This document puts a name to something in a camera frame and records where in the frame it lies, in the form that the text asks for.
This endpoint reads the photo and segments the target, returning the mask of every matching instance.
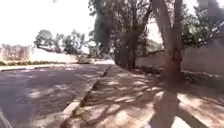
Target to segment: sky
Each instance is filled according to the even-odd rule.
[[[68,34],[73,29],[88,34],[95,18],[89,16],[89,0],[0,0],[0,44],[32,45],[41,29]],[[187,0],[189,7],[195,0]],[[150,38],[159,40],[157,26]]]

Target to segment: tree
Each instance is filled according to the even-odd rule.
[[[174,2],[173,19],[169,16],[165,0],[152,0],[152,9],[164,41],[165,65],[163,75],[168,82],[181,82],[183,77],[181,73],[182,0],[175,0]]]
[[[134,68],[137,46],[152,12],[147,0],[90,0],[91,15],[97,15],[94,39],[102,52],[114,50],[115,63]]]
[[[82,48],[88,47],[88,42],[85,41],[85,34],[81,34],[73,30],[71,34],[63,39],[64,52],[67,54],[83,54]]]
[[[224,37],[224,11],[216,0],[200,1],[194,7],[196,15],[184,20],[183,41],[185,45],[201,46],[211,39]]]
[[[53,45],[53,35],[49,30],[40,30],[38,35],[36,36],[36,40],[34,44],[37,48],[40,46],[52,46]]]

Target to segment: tree trunk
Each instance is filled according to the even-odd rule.
[[[175,5],[181,5],[182,0],[176,0]],[[181,8],[174,6],[175,13],[175,29],[171,26],[170,17],[168,14],[168,9],[165,0],[152,0],[153,13],[156,14],[157,24],[161,26],[160,31],[163,34],[164,41],[164,57],[165,57],[165,67],[163,70],[163,75],[169,83],[179,83],[182,81],[183,75],[181,73],[181,38],[177,32],[181,32],[180,26],[180,14]]]

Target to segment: green foliage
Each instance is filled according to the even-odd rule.
[[[51,62],[51,61],[12,61],[12,62],[0,61],[0,66],[25,66],[25,65],[43,65],[43,64],[64,64],[64,63]]]
[[[82,48],[88,47],[88,42],[85,40],[85,34],[81,34],[73,30],[71,34],[64,35],[57,33],[55,37],[49,30],[40,30],[34,45],[37,48],[48,47],[52,51],[67,54],[83,54]]]
[[[185,15],[183,36],[185,45],[200,46],[210,39],[224,37],[224,11],[216,2],[194,7],[196,15]]]
[[[52,40],[53,35],[49,30],[40,30],[36,40],[34,41],[34,44],[36,47],[40,46],[52,46],[53,45],[53,40]]]
[[[100,51],[113,49],[118,65],[134,67],[137,46],[146,37],[150,1],[90,0],[89,8],[90,15],[97,15],[92,35]]]

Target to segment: asphalt road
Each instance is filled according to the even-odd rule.
[[[30,128],[63,111],[106,65],[0,72],[0,128]]]

